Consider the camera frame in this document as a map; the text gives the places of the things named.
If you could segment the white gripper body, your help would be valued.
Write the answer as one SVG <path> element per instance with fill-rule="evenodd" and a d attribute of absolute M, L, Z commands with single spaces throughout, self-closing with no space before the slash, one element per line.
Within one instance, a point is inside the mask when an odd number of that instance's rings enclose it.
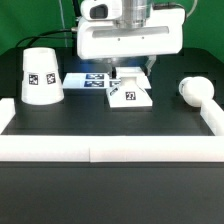
<path fill-rule="evenodd" d="M 175 54 L 183 44 L 185 10 L 152 0 L 84 0 L 77 31 L 82 59 Z"/>

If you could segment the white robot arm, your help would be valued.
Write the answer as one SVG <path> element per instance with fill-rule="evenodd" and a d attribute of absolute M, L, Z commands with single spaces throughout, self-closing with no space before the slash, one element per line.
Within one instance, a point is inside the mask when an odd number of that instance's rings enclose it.
<path fill-rule="evenodd" d="M 123 58 L 176 54 L 182 49 L 185 10 L 152 0 L 84 0 L 77 54 L 115 65 Z"/>

